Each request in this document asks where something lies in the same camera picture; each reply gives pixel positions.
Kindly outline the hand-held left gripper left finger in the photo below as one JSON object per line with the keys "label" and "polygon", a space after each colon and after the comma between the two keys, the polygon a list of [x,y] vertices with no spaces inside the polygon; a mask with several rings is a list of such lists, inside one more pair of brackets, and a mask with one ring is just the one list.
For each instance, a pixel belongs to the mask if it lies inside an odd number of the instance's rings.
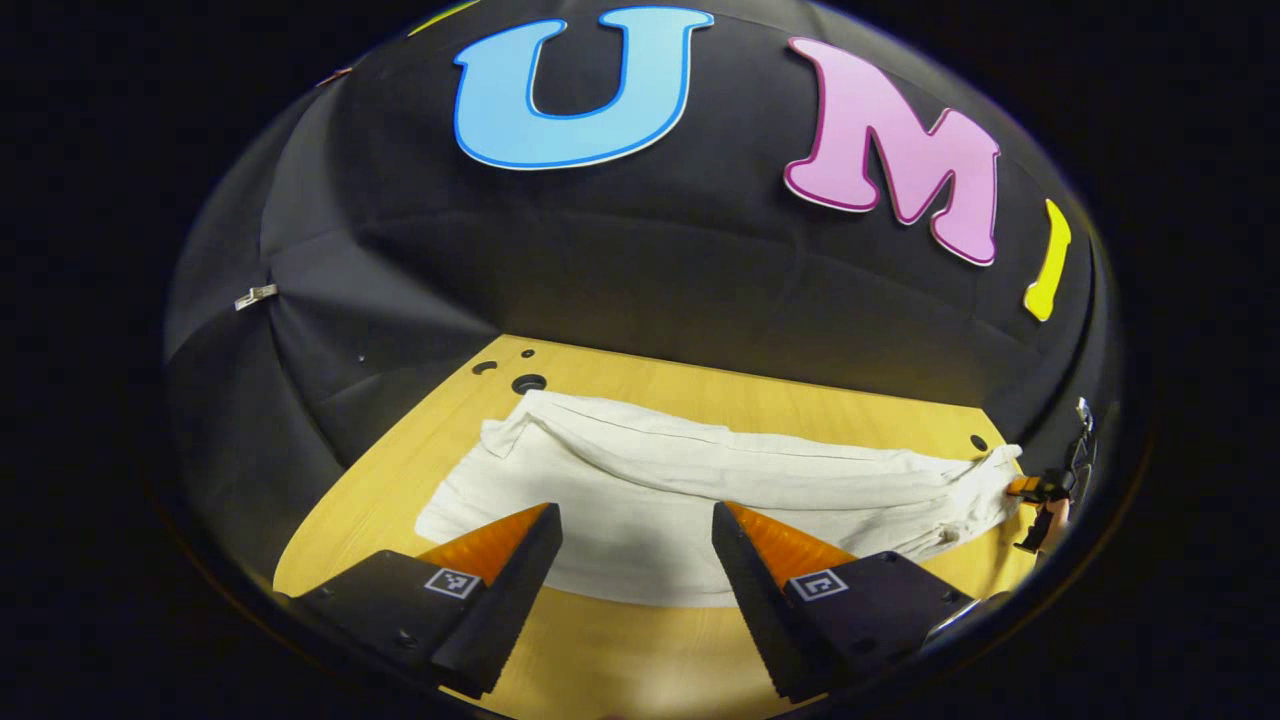
{"label": "hand-held left gripper left finger", "polygon": [[563,539],[536,503],[424,553],[380,550],[293,598],[319,630],[393,676],[493,692]]}

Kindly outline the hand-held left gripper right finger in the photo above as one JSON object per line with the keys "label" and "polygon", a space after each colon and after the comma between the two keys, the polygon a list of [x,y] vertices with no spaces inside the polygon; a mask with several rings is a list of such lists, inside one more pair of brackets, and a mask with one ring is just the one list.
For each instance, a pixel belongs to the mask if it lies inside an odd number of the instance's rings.
{"label": "hand-held left gripper right finger", "polygon": [[860,691],[975,616],[978,601],[895,551],[856,557],[736,502],[710,542],[774,691]]}

